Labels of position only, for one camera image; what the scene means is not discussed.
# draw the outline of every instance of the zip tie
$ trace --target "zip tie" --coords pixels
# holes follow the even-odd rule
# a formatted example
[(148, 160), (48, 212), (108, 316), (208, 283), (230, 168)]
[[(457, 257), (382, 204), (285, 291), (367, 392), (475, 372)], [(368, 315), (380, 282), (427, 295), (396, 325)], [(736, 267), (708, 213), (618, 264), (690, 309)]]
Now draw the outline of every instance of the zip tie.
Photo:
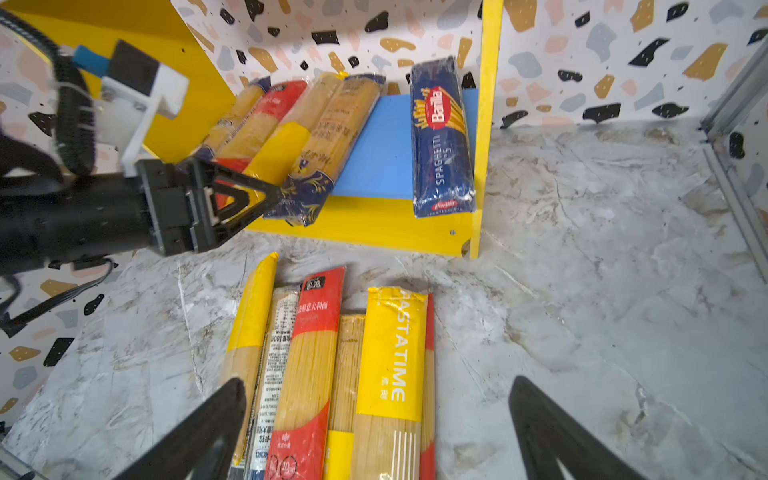
[(91, 94), (83, 90), (82, 88), (78, 87), (77, 85), (70, 83), (68, 81), (55, 81), (53, 82), (53, 86), (56, 88), (62, 88), (62, 87), (69, 87), (72, 90), (78, 92), (80, 95), (86, 97), (88, 100), (93, 100), (91, 97)]

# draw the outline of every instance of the spaghetti package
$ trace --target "spaghetti package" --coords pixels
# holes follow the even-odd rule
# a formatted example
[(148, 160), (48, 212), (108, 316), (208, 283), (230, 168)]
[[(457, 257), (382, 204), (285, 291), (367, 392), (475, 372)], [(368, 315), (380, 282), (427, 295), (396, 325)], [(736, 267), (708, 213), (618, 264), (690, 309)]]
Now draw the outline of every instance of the spaghetti package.
[(341, 315), (336, 368), (333, 371), (323, 480), (348, 480), (354, 443), (353, 420), (365, 315)]
[[(312, 80), (243, 173), (273, 185), (282, 185), (341, 83), (339, 75), (330, 73), (320, 74)], [(252, 204), (263, 199), (261, 192), (248, 192)]]
[(453, 57), (411, 70), (413, 213), (417, 218), (475, 211), (462, 91)]
[(270, 450), (272, 428), (277, 414), (277, 402), (283, 390), (283, 374), (288, 361), (293, 322), (299, 307), (298, 286), (276, 288), (272, 294), (270, 322), (261, 360), (259, 388), (251, 410), (251, 427), (248, 435), (248, 472), (246, 480), (263, 480), (266, 456)]
[(427, 296), (368, 290), (352, 480), (419, 477)]
[(285, 218), (294, 226), (315, 223), (384, 84), (384, 77), (372, 74), (344, 80), (293, 164), (283, 199), (269, 218)]
[(259, 100), (243, 126), (216, 152), (216, 162), (232, 170), (245, 170), (262, 145), (306, 88), (306, 81), (274, 85)]
[(422, 400), (422, 454), (419, 480), (435, 480), (435, 299), (427, 302), (427, 330), (424, 350), (424, 396)]
[[(264, 345), (266, 323), (270, 317), (272, 288), (277, 270), (277, 252), (271, 253), (251, 273), (237, 307), (237, 316), (227, 345), (227, 354), (221, 369), (220, 385), (239, 377), (245, 385), (246, 412), (251, 411), (256, 393), (261, 347)], [(248, 421), (243, 422), (232, 457), (232, 468), (243, 468)]]
[(316, 273), (301, 286), (266, 477), (320, 480), (336, 361), (346, 267)]
[(213, 160), (221, 146), (227, 142), (227, 139), (234, 136), (243, 125), (256, 102), (270, 89), (270, 83), (270, 78), (265, 77), (254, 79), (246, 85), (235, 97), (235, 103), (232, 104), (230, 110), (210, 129), (210, 133), (193, 155), (202, 160)]

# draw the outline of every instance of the terrazzo pattern wallpaper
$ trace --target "terrazzo pattern wallpaper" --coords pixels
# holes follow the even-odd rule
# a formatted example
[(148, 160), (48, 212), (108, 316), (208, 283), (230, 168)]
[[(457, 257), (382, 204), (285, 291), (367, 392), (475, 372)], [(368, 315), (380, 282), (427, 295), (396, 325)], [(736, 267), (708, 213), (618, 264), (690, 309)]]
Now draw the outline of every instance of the terrazzo pattern wallpaper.
[[(51, 119), (56, 93), (50, 87), (51, 71), (45, 61), (0, 28), (0, 127), (10, 137), (50, 153)], [(99, 145), (96, 171), (114, 172), (118, 156)], [(113, 255), (118, 267), (100, 285), (54, 308), (18, 332), (0, 325), (0, 428), (9, 427), (43, 386), (59, 359), (80, 333), (82, 320), (98, 311), (109, 288), (131, 260), (132, 253)], [(106, 266), (72, 271), (45, 268), (17, 275), (22, 293), (10, 308), (15, 317), (40, 302), (103, 276)], [(0, 300), (12, 293), (0, 280)]]
[[(478, 82), (481, 0), (171, 0), (224, 80), (386, 74), (454, 55)], [(768, 35), (765, 0), (505, 0), (495, 127), (702, 118)]]
[(731, 132), (728, 154), (768, 232), (768, 95)]

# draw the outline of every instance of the blue shelf surface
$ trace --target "blue shelf surface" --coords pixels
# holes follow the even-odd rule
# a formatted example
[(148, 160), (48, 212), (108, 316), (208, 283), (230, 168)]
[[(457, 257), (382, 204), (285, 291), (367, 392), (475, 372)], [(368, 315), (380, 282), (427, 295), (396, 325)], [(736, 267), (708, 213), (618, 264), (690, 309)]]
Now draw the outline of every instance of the blue shelf surface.
[[(469, 132), (470, 153), (475, 155), (479, 90), (462, 91)], [(381, 97), (360, 133), (339, 181), (337, 197), (413, 198), (411, 146), (411, 96)]]

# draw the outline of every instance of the gray marble surface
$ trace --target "gray marble surface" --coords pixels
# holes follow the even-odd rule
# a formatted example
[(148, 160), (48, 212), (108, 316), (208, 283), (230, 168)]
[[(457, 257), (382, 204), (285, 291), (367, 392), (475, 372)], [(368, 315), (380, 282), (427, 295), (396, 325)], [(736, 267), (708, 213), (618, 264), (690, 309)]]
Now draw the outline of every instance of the gray marble surface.
[(108, 478), (211, 394), (247, 274), (435, 292), (440, 478), (524, 478), (526, 375), (648, 478), (766, 478), (768, 291), (690, 124), (494, 131), (479, 260), (242, 233), (136, 254), (5, 440)]

